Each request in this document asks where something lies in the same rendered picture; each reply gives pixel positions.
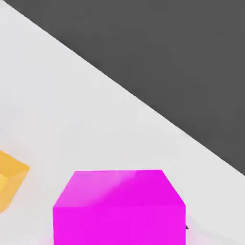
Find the small orange cube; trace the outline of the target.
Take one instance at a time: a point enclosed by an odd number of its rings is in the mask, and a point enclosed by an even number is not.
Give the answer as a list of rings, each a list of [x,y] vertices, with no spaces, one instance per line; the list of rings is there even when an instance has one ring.
[[[30,167],[0,151],[0,213],[10,205]]]

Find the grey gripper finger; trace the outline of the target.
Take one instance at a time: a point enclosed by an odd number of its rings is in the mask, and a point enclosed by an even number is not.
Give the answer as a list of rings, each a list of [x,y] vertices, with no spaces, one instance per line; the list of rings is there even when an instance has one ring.
[[[186,245],[211,245],[211,241],[196,228],[186,225]]]

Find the small magenta cube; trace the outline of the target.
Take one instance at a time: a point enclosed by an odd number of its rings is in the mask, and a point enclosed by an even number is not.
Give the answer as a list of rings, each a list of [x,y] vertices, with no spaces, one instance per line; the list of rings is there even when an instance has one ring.
[[[54,245],[186,245],[186,206],[162,170],[76,171],[53,206]]]

